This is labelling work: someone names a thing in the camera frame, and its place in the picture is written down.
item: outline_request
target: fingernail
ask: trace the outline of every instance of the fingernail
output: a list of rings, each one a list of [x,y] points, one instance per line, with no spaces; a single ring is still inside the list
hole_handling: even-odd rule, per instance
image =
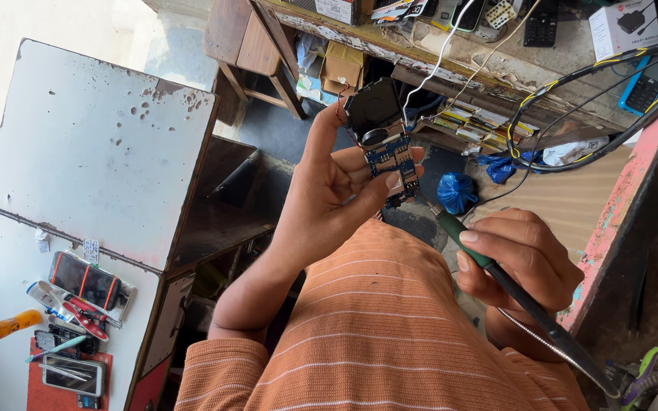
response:
[[[458,239],[461,240],[464,243],[473,243],[479,238],[479,234],[476,233],[475,231],[462,231],[461,234],[458,235]]]
[[[458,258],[458,270],[466,272],[469,270],[469,260],[466,257],[463,257],[462,253],[456,252],[456,258]]]
[[[388,177],[387,180],[385,180],[385,185],[388,186],[388,189],[392,189],[398,182],[400,181],[400,171],[395,170],[394,172],[390,173],[390,177]]]

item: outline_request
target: blue circuit board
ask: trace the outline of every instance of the blue circuit board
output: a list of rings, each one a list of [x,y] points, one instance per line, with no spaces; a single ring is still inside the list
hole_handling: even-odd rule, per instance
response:
[[[385,201],[386,209],[399,207],[403,201],[415,197],[415,191],[419,187],[418,177],[415,174],[415,163],[410,148],[410,137],[401,134],[395,140],[383,145],[373,147],[365,154],[367,163],[373,177],[388,172],[400,170],[401,179],[398,184],[390,190],[388,200]]]

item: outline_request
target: red mat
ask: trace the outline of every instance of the red mat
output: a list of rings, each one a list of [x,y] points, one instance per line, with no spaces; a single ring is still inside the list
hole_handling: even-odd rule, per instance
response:
[[[34,337],[29,341],[29,353],[39,354],[42,350],[34,346]],[[82,354],[82,360],[96,360],[105,363],[105,387],[100,398],[100,409],[108,410],[108,387],[110,385],[110,365],[113,356],[96,352],[96,355]],[[81,411],[78,408],[78,394],[74,391],[42,384],[42,369],[40,361],[29,363],[29,379],[27,381],[27,411]]]

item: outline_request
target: white box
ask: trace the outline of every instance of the white box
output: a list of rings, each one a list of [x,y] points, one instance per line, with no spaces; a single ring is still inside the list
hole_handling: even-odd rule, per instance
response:
[[[658,43],[653,0],[629,0],[601,7],[589,19],[596,61]]]

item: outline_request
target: wooden bench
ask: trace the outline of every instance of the wooden bench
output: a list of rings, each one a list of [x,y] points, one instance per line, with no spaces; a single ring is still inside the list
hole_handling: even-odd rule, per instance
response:
[[[215,0],[203,38],[203,51],[218,62],[242,100],[255,97],[288,109],[296,118],[307,117],[301,108],[301,98],[284,73],[278,50],[248,2]],[[268,76],[281,98],[246,87],[245,72]]]

